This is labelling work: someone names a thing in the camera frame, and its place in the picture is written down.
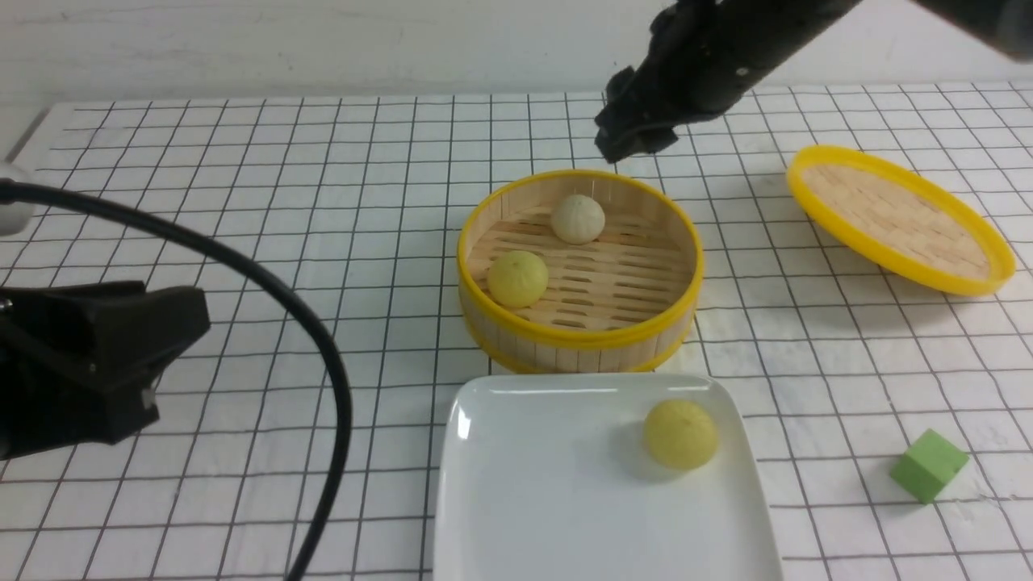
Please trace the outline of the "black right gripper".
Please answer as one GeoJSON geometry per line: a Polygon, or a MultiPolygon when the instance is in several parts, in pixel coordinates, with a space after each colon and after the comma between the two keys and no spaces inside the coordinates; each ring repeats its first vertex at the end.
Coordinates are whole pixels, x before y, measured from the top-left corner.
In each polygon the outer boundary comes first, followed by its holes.
{"type": "Polygon", "coordinates": [[[641,65],[595,119],[608,163],[653,155],[712,120],[847,16],[856,1],[679,1],[650,24],[641,65]]]}

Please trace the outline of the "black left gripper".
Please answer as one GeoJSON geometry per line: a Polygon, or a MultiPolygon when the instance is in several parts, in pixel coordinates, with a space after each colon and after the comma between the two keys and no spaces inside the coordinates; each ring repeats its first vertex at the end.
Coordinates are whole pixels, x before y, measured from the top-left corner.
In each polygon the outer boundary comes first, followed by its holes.
{"type": "Polygon", "coordinates": [[[5,460],[140,433],[159,420],[156,379],[211,327],[192,286],[4,287],[1,298],[5,460]]]}

